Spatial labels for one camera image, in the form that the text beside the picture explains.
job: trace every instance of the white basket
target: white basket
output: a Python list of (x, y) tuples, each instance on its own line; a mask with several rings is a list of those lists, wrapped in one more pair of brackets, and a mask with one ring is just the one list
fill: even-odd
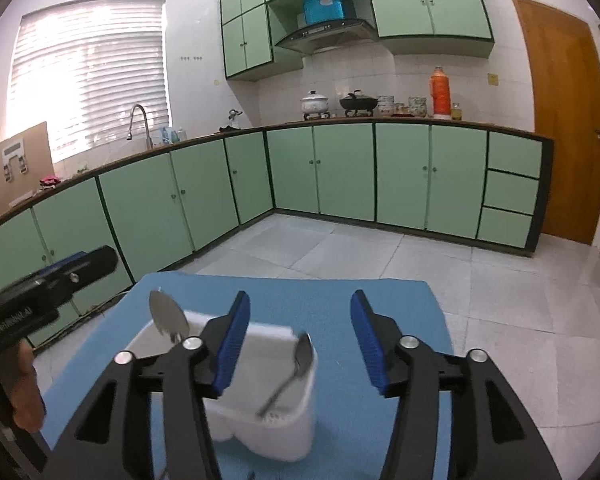
[[(199, 335), (212, 316), (186, 312), (189, 335)], [(250, 323), (235, 367), (234, 379), (218, 400), (205, 399), (206, 420), (217, 442), (235, 436), (254, 453), (295, 462), (307, 456), (314, 439), (313, 391), (318, 356), (304, 379), (294, 381), (264, 419), (256, 412), (294, 370), (298, 338), (290, 327)], [(129, 343), (136, 357), (169, 351), (171, 342), (153, 322)]]

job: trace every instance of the white tiled wall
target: white tiled wall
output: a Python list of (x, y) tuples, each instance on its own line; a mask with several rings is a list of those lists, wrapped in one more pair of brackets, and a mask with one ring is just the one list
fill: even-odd
[[(4, 138), (6, 92), (11, 52), (21, 16), (71, 0), (13, 0), (0, 19), (0, 140)], [(398, 102), (428, 95), (428, 78), (442, 64), (451, 79), (452, 99), (464, 118), (534, 129), (533, 95), (525, 43), (512, 0), (485, 0), (496, 47), (488, 60), (458, 56), (391, 56), (378, 44), (335, 50), (305, 59), (301, 71), (259, 83), (227, 82), (222, 64), (218, 0), (166, 0), (166, 58), (173, 125), (189, 137), (208, 134), (226, 124), (230, 108), (245, 111), (243, 127), (297, 120), (299, 100), (309, 90), (327, 95), (338, 111), (337, 96), (361, 89), (393, 94)], [(599, 20), (585, 0), (537, 0), (590, 23), (600, 52)], [(181, 61), (189, 56), (192, 60)], [(202, 56), (202, 61), (193, 57)], [(488, 86), (488, 72), (500, 85)], [(62, 161), (57, 171), (71, 176), (144, 149), (142, 140), (118, 141)], [(596, 241), (600, 243), (600, 225)]]

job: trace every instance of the gray floor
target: gray floor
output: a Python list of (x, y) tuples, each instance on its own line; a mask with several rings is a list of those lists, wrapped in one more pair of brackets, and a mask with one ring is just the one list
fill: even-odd
[[(520, 258), (424, 238), (273, 215), (185, 272), (297, 279), (424, 280), (456, 354), (484, 348), (529, 410), (564, 480), (600, 450), (600, 255), (543, 235)], [(36, 359), (46, 390), (96, 318)]]

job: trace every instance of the window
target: window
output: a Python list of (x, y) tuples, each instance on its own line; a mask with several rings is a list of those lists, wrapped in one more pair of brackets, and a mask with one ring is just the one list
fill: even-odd
[[(164, 0), (83, 0), (22, 18), (11, 63), (7, 136), (46, 121), (53, 162), (128, 134), (140, 103), (170, 125)], [(137, 110), (139, 129), (142, 113)]]

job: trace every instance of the metal spoon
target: metal spoon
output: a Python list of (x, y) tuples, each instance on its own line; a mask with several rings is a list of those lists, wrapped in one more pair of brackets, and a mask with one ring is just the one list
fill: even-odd
[(258, 410), (258, 418), (264, 418), (271, 407), (276, 403), (280, 395), (295, 381), (296, 379), (302, 379), (308, 374), (311, 369), (311, 365), (314, 363), (314, 347), (311, 344), (311, 339), (307, 332), (302, 332), (296, 343), (294, 349), (294, 362), (296, 368), (285, 382), (280, 384), (273, 394), (269, 397), (267, 402)]
[(169, 335), (172, 344), (189, 336), (189, 322), (180, 305), (161, 288), (149, 292), (149, 311), (161, 335)]

